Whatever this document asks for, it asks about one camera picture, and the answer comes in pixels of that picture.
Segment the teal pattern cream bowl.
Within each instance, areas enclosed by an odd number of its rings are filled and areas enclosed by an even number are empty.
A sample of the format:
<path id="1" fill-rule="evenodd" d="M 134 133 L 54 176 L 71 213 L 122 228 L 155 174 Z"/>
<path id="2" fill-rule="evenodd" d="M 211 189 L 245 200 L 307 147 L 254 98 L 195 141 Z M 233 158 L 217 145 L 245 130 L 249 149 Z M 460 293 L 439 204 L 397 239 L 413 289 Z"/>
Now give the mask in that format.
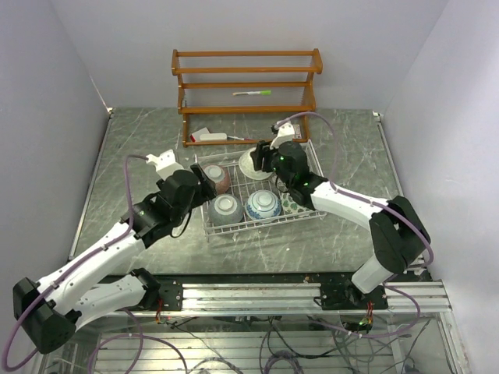
<path id="1" fill-rule="evenodd" d="M 271 172 L 265 171 L 256 171 L 253 166 L 253 159 L 251 157 L 251 153 L 256 148 L 251 148 L 245 151 L 242 156 L 239 158 L 239 169 L 240 171 L 247 177 L 256 181 L 263 181 L 271 177 Z"/>

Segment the white wire dish rack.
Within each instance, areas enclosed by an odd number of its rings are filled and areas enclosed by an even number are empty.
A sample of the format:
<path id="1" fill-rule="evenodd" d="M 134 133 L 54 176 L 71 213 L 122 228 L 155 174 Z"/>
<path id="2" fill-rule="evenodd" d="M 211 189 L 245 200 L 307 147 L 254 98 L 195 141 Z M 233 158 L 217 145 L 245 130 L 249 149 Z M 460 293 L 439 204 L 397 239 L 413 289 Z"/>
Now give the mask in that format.
<path id="1" fill-rule="evenodd" d="M 263 181 L 256 181 L 247 178 L 239 169 L 239 158 L 242 156 L 243 151 L 231 152 L 231 153 L 220 153 L 207 156 L 195 156 L 195 160 L 198 161 L 200 166 L 205 167 L 210 164 L 219 165 L 228 169 L 230 176 L 230 187 L 227 191 L 228 194 L 234 195 L 238 198 L 242 204 L 245 204 L 251 193 L 265 189 L 272 191 L 281 202 L 281 194 L 285 192 L 284 183 L 277 180 L 277 177 L 272 175 L 268 179 Z M 205 203 L 200 208 L 200 214 L 203 220 L 203 229 L 205 235 L 209 238 L 215 235 L 227 235 L 236 232 L 243 232 L 253 229 L 268 228 L 280 224 L 288 224 L 300 221 L 306 221 L 311 219 L 324 219 L 326 213 L 311 210 L 310 214 L 284 214 L 281 209 L 281 214 L 277 217 L 252 221 L 246 214 L 243 215 L 243 219 L 237 224 L 230 224 L 225 226 L 214 226 L 208 219 L 208 207 L 209 204 Z"/>

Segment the blue floral white bowl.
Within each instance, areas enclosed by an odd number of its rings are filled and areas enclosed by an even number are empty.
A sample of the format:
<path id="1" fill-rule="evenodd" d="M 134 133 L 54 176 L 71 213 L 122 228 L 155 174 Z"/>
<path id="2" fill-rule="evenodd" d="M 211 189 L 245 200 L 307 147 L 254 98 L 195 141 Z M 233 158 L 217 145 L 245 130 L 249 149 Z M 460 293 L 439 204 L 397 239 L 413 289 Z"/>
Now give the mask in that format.
<path id="1" fill-rule="evenodd" d="M 281 214 L 281 202 L 272 191 L 261 189 L 248 197 L 245 211 L 252 221 L 270 219 Z"/>

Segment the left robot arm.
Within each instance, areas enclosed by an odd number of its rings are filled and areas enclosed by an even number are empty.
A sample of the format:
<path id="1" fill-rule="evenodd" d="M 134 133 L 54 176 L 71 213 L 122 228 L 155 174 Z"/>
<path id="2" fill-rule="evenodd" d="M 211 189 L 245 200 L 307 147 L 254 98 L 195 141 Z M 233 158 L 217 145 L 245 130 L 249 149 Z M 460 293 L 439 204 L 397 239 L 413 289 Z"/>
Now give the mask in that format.
<path id="1" fill-rule="evenodd" d="M 134 270 L 107 287 L 99 281 L 119 264 L 155 242 L 172 236 L 189 213 L 216 196 L 215 184 L 202 167 L 186 170 L 174 162 L 160 171 L 158 191 L 129 206 L 119 222 L 92 247 L 39 280 L 24 277 L 12 290 L 16 328 L 41 354 L 64 345 L 88 323 L 117 309 L 153 308 L 159 283 L 144 269 Z"/>

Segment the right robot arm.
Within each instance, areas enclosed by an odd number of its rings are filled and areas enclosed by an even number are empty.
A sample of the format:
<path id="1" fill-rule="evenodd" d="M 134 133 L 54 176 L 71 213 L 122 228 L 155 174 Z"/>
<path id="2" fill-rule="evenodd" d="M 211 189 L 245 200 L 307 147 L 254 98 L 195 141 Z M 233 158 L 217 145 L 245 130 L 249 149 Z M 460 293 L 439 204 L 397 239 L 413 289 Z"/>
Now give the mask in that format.
<path id="1" fill-rule="evenodd" d="M 429 260 L 434 257 L 430 236 L 404 196 L 378 199 L 341 188 L 310 170 L 306 152 L 298 143 L 287 141 L 273 148 L 260 141 L 241 161 L 245 175 L 275 174 L 298 205 L 334 214 L 369 231 L 374 254 L 343 291 L 345 302 L 355 309 L 371 299 L 375 287 L 403 273 L 423 251 Z"/>

